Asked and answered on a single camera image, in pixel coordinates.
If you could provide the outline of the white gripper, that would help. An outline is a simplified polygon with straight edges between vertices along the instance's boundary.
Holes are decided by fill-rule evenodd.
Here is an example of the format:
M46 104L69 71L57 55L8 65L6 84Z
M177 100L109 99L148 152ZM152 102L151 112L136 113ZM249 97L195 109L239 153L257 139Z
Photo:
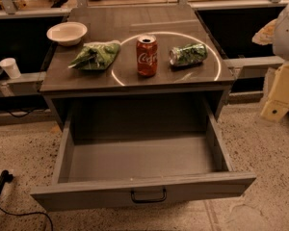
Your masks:
M273 52L289 61L289 4L261 28L251 39L258 45L273 44ZM289 62L285 62L270 76L271 82L260 116L279 122L289 112Z

